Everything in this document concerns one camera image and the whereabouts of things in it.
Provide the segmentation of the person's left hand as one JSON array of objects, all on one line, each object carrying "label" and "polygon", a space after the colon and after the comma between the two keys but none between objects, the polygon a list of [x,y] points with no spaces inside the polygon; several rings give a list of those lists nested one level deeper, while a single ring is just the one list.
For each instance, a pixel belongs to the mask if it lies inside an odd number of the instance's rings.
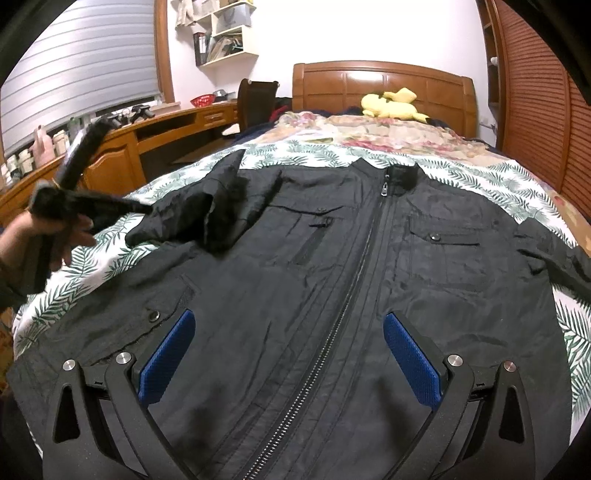
[{"label": "person's left hand", "polygon": [[93,222],[84,215],[50,220],[25,211],[1,233],[1,279],[19,295],[39,292],[50,272],[71,264],[75,247],[91,247]]}]

